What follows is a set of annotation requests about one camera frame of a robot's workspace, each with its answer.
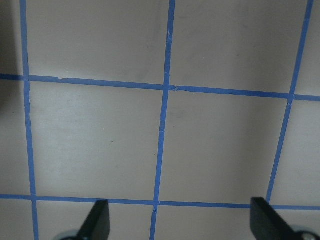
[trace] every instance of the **black object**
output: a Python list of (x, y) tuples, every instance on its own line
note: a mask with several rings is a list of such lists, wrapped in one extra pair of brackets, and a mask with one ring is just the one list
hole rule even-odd
[(107, 240), (109, 233), (109, 204), (107, 200), (98, 200), (77, 235), (62, 240)]
[(312, 232), (294, 232), (262, 197), (251, 198), (250, 228), (257, 240), (320, 240)]

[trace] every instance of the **floor tile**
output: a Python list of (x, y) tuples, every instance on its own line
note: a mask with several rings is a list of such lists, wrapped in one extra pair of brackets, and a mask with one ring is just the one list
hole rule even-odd
[[(39, 238), (60, 240), (77, 234), (93, 203), (39, 201)], [(110, 204), (109, 240), (149, 239), (152, 206)]]
[(29, 0), (30, 74), (162, 84), (168, 7), (168, 0)]
[(250, 210), (160, 206), (156, 240), (253, 240)]
[(23, 75), (19, 0), (1, 0), (0, 12), (0, 74)]
[(314, 1), (303, 52), (296, 93), (320, 95), (320, 2)]
[(162, 201), (248, 204), (267, 193), (286, 101), (171, 92)]
[(171, 84), (289, 92), (306, 3), (177, 0)]
[(34, 239), (31, 201), (0, 199), (0, 237)]
[(309, 231), (320, 235), (320, 211), (277, 210), (294, 231)]
[(294, 101), (271, 202), (320, 206), (320, 103)]
[(40, 196), (152, 200), (162, 92), (31, 83)]
[(30, 194), (24, 83), (0, 80), (0, 194)]

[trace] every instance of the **blue grid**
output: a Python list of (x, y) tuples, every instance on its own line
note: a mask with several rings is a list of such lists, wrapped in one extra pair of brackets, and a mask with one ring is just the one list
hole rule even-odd
[[(279, 92), (250, 91), (250, 90), (238, 90), (238, 89), (223, 89), (223, 88), (213, 88), (213, 87), (170, 85), (171, 49), (172, 49), (172, 43), (173, 43), (174, 14), (175, 14), (175, 4), (176, 4), (175, 0), (169, 1), (163, 84), (105, 81), (105, 80), (79, 79), (79, 78), (59, 79), (58, 77), (53, 77), (53, 76), (30, 75), (29, 64), (28, 64), (26, 0), (20, 0), (23, 76), (11, 75), (11, 74), (0, 74), (0, 79), (12, 80), (12, 81), (23, 81), (24, 83), (25, 128), (26, 128), (27, 156), (28, 156), (29, 181), (30, 181), (31, 194), (30, 195), (0, 194), (0, 199), (28, 200), (32, 202), (32, 221), (33, 221), (34, 240), (39, 240), (37, 201), (94, 203), (95, 201), (100, 199), (100, 198), (81, 198), (81, 197), (37, 196), (34, 155), (33, 155), (33, 141), (32, 141), (32, 125), (31, 125), (31, 119), (30, 119), (30, 107), (31, 107), (30, 106), (30, 82), (46, 82), (46, 83), (64, 83), (64, 84), (102, 86), (102, 87), (158, 90), (163, 92), (162, 107), (161, 107), (161, 114), (160, 114), (158, 155), (157, 155), (153, 200), (131, 200), (131, 199), (109, 199), (108, 200), (110, 204), (153, 206), (151, 225), (150, 225), (150, 240), (155, 239), (158, 206), (184, 206), (184, 207), (234, 208), (234, 209), (250, 208), (249, 204), (159, 201), (169, 91), (186, 91), (186, 92), (192, 92), (192, 93), (207, 93), (207, 94), (287, 99), (287, 106), (285, 109), (284, 119), (283, 119), (280, 137), (277, 145), (277, 151), (274, 159), (272, 173), (270, 176), (268, 190), (266, 193), (266, 200), (270, 202), (273, 187), (275, 184), (276, 175), (277, 175), (277, 170), (279, 166), (279, 161), (281, 157), (282, 147), (285, 140), (286, 130), (287, 130), (287, 126), (290, 118), (292, 103), (294, 100), (320, 102), (320, 96), (295, 94), (298, 77), (299, 77), (300, 66), (301, 66), (303, 52), (304, 52), (304, 47), (305, 47), (305, 42), (306, 42), (306, 37), (307, 37), (307, 32), (308, 32), (308, 26), (310, 22), (312, 7), (313, 7), (313, 2), (314, 0), (308, 0), (307, 2), (307, 7), (306, 7), (305, 16), (304, 16), (302, 33), (300, 37), (290, 91), (289, 93), (279, 93)], [(276, 210), (320, 211), (320, 206), (273, 205), (273, 207)]]

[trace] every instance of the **floor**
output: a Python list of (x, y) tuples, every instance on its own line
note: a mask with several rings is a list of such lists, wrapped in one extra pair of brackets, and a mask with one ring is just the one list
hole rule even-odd
[(319, 0), (0, 2), (0, 236), (320, 234)]

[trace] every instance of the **vertical blue tape strip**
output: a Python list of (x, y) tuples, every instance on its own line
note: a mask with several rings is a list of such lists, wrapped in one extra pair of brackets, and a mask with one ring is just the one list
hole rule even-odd
[(277, 170), (278, 170), (280, 157), (281, 157), (281, 152), (282, 152), (282, 148), (284, 145), (286, 131), (287, 131), (288, 122), (289, 122), (289, 118), (290, 118), (291, 108), (292, 108), (293, 100), (295, 98), (295, 91), (296, 91), (296, 87), (297, 87), (302, 57), (304, 54), (304, 49), (305, 49), (306, 38), (307, 38), (308, 27), (309, 27), (313, 4), (314, 4), (314, 0), (308, 0), (307, 6), (306, 6), (306, 11), (305, 11), (305, 16), (304, 16), (304, 21), (303, 21), (303, 26), (302, 26), (299, 48), (298, 48), (295, 66), (294, 66), (294, 73), (293, 73), (293, 77), (292, 77), (289, 98), (288, 98), (287, 106), (285, 109), (285, 114), (284, 114), (284, 118), (283, 118), (281, 132), (280, 132), (280, 138), (279, 138), (278, 146), (276, 149), (276, 154), (275, 154), (275, 158), (274, 158), (274, 163), (273, 163), (273, 167), (272, 167), (268, 190), (266, 193), (266, 201), (268, 203), (270, 203), (272, 191), (274, 189)]
[(150, 240), (155, 239), (157, 212), (158, 212), (158, 206), (159, 206), (162, 160), (163, 160), (164, 143), (165, 143), (166, 116), (167, 116), (168, 98), (169, 98), (171, 49), (172, 49), (173, 32), (174, 32), (175, 6), (176, 6), (176, 0), (170, 0), (169, 10), (168, 10), (167, 32), (166, 32), (162, 107), (161, 107), (161, 115), (160, 115), (158, 155), (157, 155), (156, 171), (155, 171), (153, 212), (151, 216), (151, 226), (150, 226)]
[(24, 81), (24, 114), (25, 114), (25, 131), (26, 144), (29, 165), (29, 181), (32, 202), (32, 222), (34, 240), (39, 240), (38, 212), (36, 197), (36, 180), (34, 166), (34, 151), (32, 143), (32, 129), (30, 119), (30, 82), (29, 82), (29, 64), (28, 64), (28, 40), (27, 40), (27, 3), (26, 0), (20, 0), (20, 23), (21, 23), (21, 42), (22, 42), (22, 64), (23, 64), (23, 81)]

